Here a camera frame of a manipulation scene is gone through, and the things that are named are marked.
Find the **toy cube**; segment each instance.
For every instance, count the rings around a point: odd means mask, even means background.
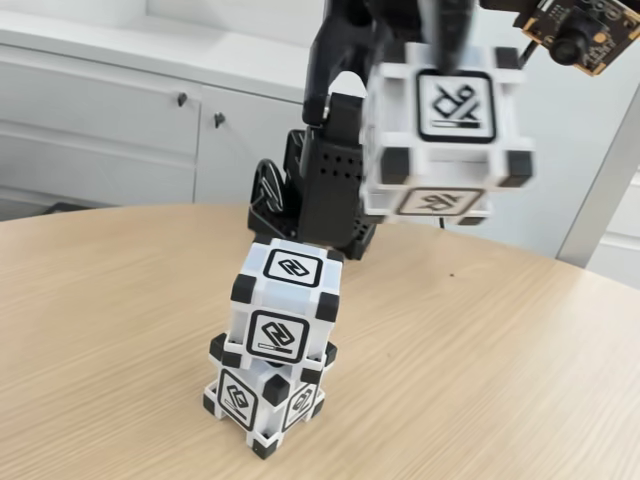
[[[516,126],[513,94],[523,81],[513,48],[468,47],[460,70],[444,76],[429,45],[392,44],[371,71],[363,105],[365,213],[386,222],[482,222],[488,192],[533,175],[533,143]]]
[[[224,338],[212,341],[211,361],[218,379],[204,391],[204,407],[218,419],[231,417],[247,432],[247,445],[263,459],[282,445],[286,432],[300,420],[311,420],[324,404],[325,393],[318,385],[304,383],[293,376],[290,366],[274,367],[261,360],[248,370],[222,365]],[[329,355],[329,370],[335,347]]]
[[[293,365],[319,384],[340,302],[342,256],[258,236],[231,294],[231,328],[222,363],[251,368],[254,359]]]

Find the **camera lens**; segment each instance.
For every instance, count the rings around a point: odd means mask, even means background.
[[[555,39],[549,49],[549,53],[556,63],[573,65],[580,62],[580,59],[587,51],[588,45],[589,41],[582,32],[569,30]]]

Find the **table surface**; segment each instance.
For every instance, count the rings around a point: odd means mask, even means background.
[[[0,479],[640,478],[640,292],[411,225],[346,265],[325,407],[260,460],[201,406],[245,217],[0,224]]]

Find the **black corner piece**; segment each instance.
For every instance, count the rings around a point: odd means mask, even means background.
[[[289,382],[276,374],[264,384],[262,398],[277,407],[289,397],[289,390]]]
[[[211,345],[209,345],[209,353],[218,360],[222,361],[222,353],[224,352],[224,342],[227,340],[227,334],[221,333],[216,338],[211,340]]]
[[[313,413],[311,414],[311,418],[315,417],[317,414],[319,414],[322,411],[322,407],[324,407],[324,399],[318,403],[318,405],[316,405],[316,407],[313,409]]]
[[[256,277],[240,274],[233,282],[231,289],[231,301],[240,303],[251,303],[253,289],[256,286]]]
[[[458,222],[458,225],[463,227],[473,227],[475,225],[480,225],[482,222],[484,222],[484,217],[464,217],[460,222]]]
[[[277,440],[273,442],[271,445],[269,445],[268,447],[263,446],[257,440],[253,441],[253,447],[252,447],[253,453],[258,455],[263,460],[266,460],[267,458],[269,458],[277,449],[278,449]]]
[[[300,381],[302,383],[311,383],[313,385],[320,385],[320,379],[322,378],[322,372],[311,370],[309,368],[303,368],[300,375]]]
[[[404,42],[395,40],[386,45],[382,61],[385,63],[407,63]]]
[[[324,350],[327,359],[324,362],[324,366],[328,367],[336,360],[336,355],[338,355],[338,347],[336,347],[333,343],[327,343],[327,348]]]
[[[318,301],[318,311],[316,318],[326,322],[335,323],[340,307],[340,297],[333,293],[322,292]]]
[[[211,415],[215,417],[216,415],[216,404],[206,395],[202,395],[202,406],[204,409],[209,412]]]
[[[385,185],[402,185],[409,176],[409,149],[388,147],[380,160],[380,181]]]
[[[258,233],[256,238],[253,239],[253,243],[261,243],[262,245],[271,245],[272,238],[268,235]]]
[[[344,255],[336,250],[329,250],[327,253],[327,258],[329,260],[335,260],[336,262],[344,263]]]
[[[508,70],[520,70],[518,49],[512,47],[496,47],[496,66]]]
[[[505,188],[522,187],[533,177],[533,155],[531,152],[510,150],[507,152],[509,176],[500,184]]]
[[[222,354],[222,365],[229,368],[240,368],[242,355],[239,353],[224,352]]]

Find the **circuit board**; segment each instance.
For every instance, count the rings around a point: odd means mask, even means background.
[[[542,0],[523,27],[524,33],[549,48],[565,20],[586,14],[598,31],[575,66],[589,75],[600,74],[639,35],[640,14],[618,0]]]

